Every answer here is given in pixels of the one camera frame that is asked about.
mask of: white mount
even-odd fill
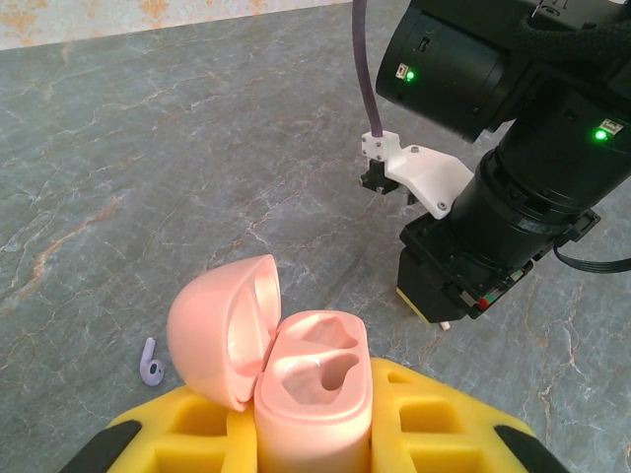
[[[362,136],[362,153],[369,160],[386,164],[386,177],[407,187],[436,220],[444,219],[456,198],[473,178],[457,158],[422,146],[401,148],[396,133],[384,131]]]

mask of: wall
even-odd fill
[[[350,0],[0,0],[0,49]]]

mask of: purple earbud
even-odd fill
[[[148,386],[157,386],[165,375],[165,367],[160,360],[152,360],[156,340],[149,337],[145,342],[145,349],[142,351],[140,359],[140,377]]]

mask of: gray marble table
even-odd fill
[[[371,6],[377,69],[406,7]],[[361,316],[372,353],[517,416],[573,471],[631,472],[628,276],[551,257],[450,332],[394,293],[402,209],[357,184],[368,130],[348,5],[0,54],[0,471],[54,472],[117,414],[181,384],[177,292],[208,268],[277,259],[283,315]],[[407,143],[468,146],[381,103]],[[631,184],[572,254],[631,255]],[[137,365],[146,337],[167,367]]]

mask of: pink earbud case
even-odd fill
[[[212,270],[175,299],[169,350],[184,382],[242,411],[250,400],[258,471],[368,471],[373,383],[366,327],[355,315],[313,310],[278,326],[271,255]]]

